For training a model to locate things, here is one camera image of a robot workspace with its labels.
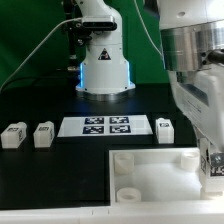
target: screw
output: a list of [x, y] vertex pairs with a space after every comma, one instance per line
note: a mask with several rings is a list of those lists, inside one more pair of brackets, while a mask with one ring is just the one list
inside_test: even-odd
[[83, 40], [78, 39], [78, 43], [79, 43], [80, 45], [83, 45]]
[[201, 53], [201, 56], [204, 58], [206, 57], [206, 53]]
[[221, 157], [220, 156], [216, 156], [215, 157], [215, 161], [216, 161], [216, 163], [221, 163]]
[[80, 28], [81, 26], [82, 26], [82, 24], [81, 23], [76, 23], [76, 25], [75, 25], [77, 28]]

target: black cable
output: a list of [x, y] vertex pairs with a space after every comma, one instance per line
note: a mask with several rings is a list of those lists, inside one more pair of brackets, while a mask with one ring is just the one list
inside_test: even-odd
[[23, 66], [30, 60], [30, 58], [40, 49], [40, 47], [56, 32], [56, 30], [66, 23], [81, 21], [81, 18], [65, 20], [59, 23], [41, 42], [40, 44], [26, 57], [26, 59], [19, 65], [19, 67], [3, 82], [0, 87], [0, 94], [3, 87], [23, 68]]
[[63, 69], [63, 68], [59, 68], [59, 69], [47, 72], [47, 73], [45, 73], [44, 75], [42, 75], [40, 77], [36, 77], [36, 80], [33, 81], [31, 86], [35, 86], [42, 79], [41, 77], [50, 76], [50, 75], [53, 75], [53, 74], [58, 73], [58, 72], [68, 72], [68, 70], [67, 69]]
[[208, 55], [208, 60], [213, 64], [224, 64], [224, 53], [222, 51], [212, 51]]
[[[76, 14], [76, 4], [72, 0], [63, 0], [63, 8], [65, 12], [66, 20], [72, 19], [73, 14]], [[75, 35], [74, 35], [74, 24], [68, 23], [67, 25], [67, 33], [68, 33], [68, 44], [69, 44], [69, 66], [79, 66], [79, 61], [76, 55], [76, 44], [75, 44]]]
[[2, 92], [5, 90], [5, 88], [7, 86], [9, 86], [10, 84], [14, 83], [14, 82], [18, 82], [18, 81], [21, 81], [21, 80], [25, 80], [25, 79], [67, 79], [67, 78], [72, 78], [71, 76], [50, 76], [50, 77], [47, 77], [47, 76], [41, 76], [41, 77], [31, 77], [31, 76], [27, 76], [27, 77], [20, 77], [20, 78], [16, 78], [16, 79], [13, 79], [9, 82], [6, 83], [6, 85], [4, 86], [4, 88], [2, 89]]

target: green backdrop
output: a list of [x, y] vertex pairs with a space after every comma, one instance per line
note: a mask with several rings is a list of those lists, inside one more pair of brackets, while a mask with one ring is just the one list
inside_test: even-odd
[[[124, 55], [131, 64], [131, 79], [139, 83], [166, 83], [167, 73], [158, 53], [152, 48], [134, 8], [133, 0], [105, 0], [117, 9], [124, 23]], [[156, 45], [160, 46], [158, 21], [138, 5]], [[0, 1], [0, 84], [59, 22], [64, 20], [60, 0]], [[67, 37], [60, 30], [17, 74], [42, 75], [68, 63]]]

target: black table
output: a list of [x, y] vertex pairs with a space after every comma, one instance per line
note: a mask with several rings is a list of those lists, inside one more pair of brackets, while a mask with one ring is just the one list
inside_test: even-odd
[[[41, 209], [110, 205], [109, 150], [194, 147], [189, 120], [176, 108], [169, 84], [138, 85], [134, 96], [118, 102], [77, 98], [71, 88], [26, 87], [0, 96], [0, 132], [25, 122], [27, 138], [18, 150], [0, 153], [0, 209]], [[170, 119], [175, 143], [158, 144], [156, 135], [55, 138], [50, 149], [34, 148], [39, 123], [52, 121], [56, 134], [66, 116], [146, 114]]]

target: white block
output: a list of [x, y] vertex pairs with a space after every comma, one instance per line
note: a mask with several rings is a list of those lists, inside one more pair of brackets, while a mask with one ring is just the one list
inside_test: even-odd
[[186, 151], [181, 154], [181, 168], [187, 172], [198, 172], [200, 153], [198, 151]]
[[129, 174], [135, 169], [134, 156], [131, 153], [118, 153], [114, 157], [115, 172]]
[[1, 134], [3, 149], [17, 149], [26, 138], [27, 125], [23, 122], [10, 124]]
[[224, 167], [211, 167], [208, 162], [207, 149], [209, 147], [207, 139], [202, 138], [200, 140], [200, 169], [199, 180], [203, 187], [203, 190], [207, 193], [211, 192], [223, 192], [224, 191]]
[[174, 129], [171, 121], [159, 118], [156, 120], [156, 135], [160, 144], [174, 143]]
[[54, 139], [54, 124], [40, 123], [33, 134], [35, 148], [49, 148]]

